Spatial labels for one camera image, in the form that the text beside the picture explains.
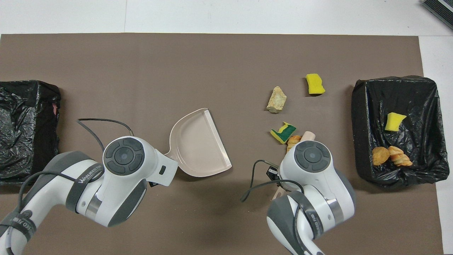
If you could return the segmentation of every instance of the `pastry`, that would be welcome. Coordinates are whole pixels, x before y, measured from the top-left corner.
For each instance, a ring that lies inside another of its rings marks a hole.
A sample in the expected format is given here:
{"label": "pastry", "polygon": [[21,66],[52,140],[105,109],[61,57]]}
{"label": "pastry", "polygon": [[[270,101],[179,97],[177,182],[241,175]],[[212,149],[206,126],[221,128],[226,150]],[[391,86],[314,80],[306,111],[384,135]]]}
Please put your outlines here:
{"label": "pastry", "polygon": [[289,150],[298,142],[300,142],[300,139],[302,139],[302,136],[291,136],[289,139],[288,139],[288,146],[286,147],[286,153],[289,152]]}
{"label": "pastry", "polygon": [[395,146],[390,146],[389,149],[390,159],[396,166],[412,166],[412,162],[404,152]]}
{"label": "pastry", "polygon": [[389,159],[390,152],[384,147],[376,147],[373,149],[373,165],[379,166]]}

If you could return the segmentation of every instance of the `pink dustpan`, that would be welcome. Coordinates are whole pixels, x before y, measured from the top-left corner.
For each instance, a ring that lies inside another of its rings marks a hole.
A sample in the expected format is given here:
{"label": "pink dustpan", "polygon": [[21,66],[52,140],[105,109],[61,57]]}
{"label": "pink dustpan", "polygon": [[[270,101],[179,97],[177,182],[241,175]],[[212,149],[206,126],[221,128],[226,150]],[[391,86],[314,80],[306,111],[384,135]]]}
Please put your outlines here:
{"label": "pink dustpan", "polygon": [[207,108],[180,119],[170,133],[170,151],[165,154],[191,176],[206,177],[231,168],[231,162]]}

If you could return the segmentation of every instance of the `black strap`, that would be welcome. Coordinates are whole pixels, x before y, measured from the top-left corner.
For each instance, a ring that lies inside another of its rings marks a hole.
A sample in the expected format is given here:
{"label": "black strap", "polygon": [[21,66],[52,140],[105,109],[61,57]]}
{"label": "black strap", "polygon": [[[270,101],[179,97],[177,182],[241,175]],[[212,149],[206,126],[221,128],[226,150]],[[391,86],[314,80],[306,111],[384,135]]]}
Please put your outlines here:
{"label": "black strap", "polygon": [[297,230],[297,219],[299,218],[299,209],[301,209],[300,205],[297,205],[296,208],[296,214],[294,215],[294,221],[293,221],[293,232],[296,237],[297,242],[299,243],[300,247],[304,250],[304,255],[313,255],[305,246],[304,242],[302,242],[302,239],[300,238],[299,231]]}
{"label": "black strap", "polygon": [[87,187],[90,180],[95,177],[98,173],[104,170],[104,167],[100,163],[96,163],[87,168],[73,183],[71,190],[69,191],[66,198],[66,208],[75,213],[77,212],[77,203],[82,196],[83,191]]}
{"label": "black strap", "polygon": [[36,225],[30,219],[30,217],[30,213],[18,214],[17,212],[11,212],[5,217],[1,225],[6,227],[13,227],[19,230],[27,238],[28,242],[36,232]]}
{"label": "black strap", "polygon": [[319,238],[324,233],[323,223],[308,198],[300,192],[291,192],[288,195],[293,198],[303,209],[305,217],[310,222],[310,226],[313,231],[313,239]]}

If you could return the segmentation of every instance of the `food scrap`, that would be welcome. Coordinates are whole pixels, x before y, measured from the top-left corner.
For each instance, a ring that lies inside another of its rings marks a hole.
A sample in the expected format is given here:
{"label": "food scrap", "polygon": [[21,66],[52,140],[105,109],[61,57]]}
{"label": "food scrap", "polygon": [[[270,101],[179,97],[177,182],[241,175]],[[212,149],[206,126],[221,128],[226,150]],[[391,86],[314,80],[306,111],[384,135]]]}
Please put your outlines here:
{"label": "food scrap", "polygon": [[281,144],[284,144],[289,139],[291,134],[296,130],[296,127],[294,127],[293,125],[286,122],[283,123],[284,125],[279,129],[278,132],[274,129],[270,131],[270,134]]}
{"label": "food scrap", "polygon": [[287,142],[287,147],[286,147],[286,153],[289,152],[289,150],[294,146],[296,145],[296,143],[300,142],[300,139],[302,139],[302,136],[291,136],[289,139],[288,139],[288,142]]}
{"label": "food scrap", "polygon": [[385,147],[376,147],[372,151],[373,153],[373,165],[382,165],[390,157],[390,152]]}
{"label": "food scrap", "polygon": [[412,166],[412,162],[410,161],[409,157],[404,154],[404,152],[400,148],[390,146],[388,150],[390,159],[396,166]]}
{"label": "food scrap", "polygon": [[286,95],[283,93],[282,89],[277,86],[272,91],[272,95],[270,96],[266,109],[271,113],[279,113],[283,110],[285,102]]}

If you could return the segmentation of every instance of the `white floor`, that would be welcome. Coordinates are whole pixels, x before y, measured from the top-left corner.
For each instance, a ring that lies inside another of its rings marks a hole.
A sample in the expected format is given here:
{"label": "white floor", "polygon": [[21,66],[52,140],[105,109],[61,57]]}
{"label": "white floor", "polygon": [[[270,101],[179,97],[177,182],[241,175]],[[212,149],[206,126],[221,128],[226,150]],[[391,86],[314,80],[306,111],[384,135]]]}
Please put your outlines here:
{"label": "white floor", "polygon": [[[0,0],[0,34],[122,32],[420,36],[453,162],[453,30],[419,0]],[[453,179],[436,186],[443,250],[453,254]]]}

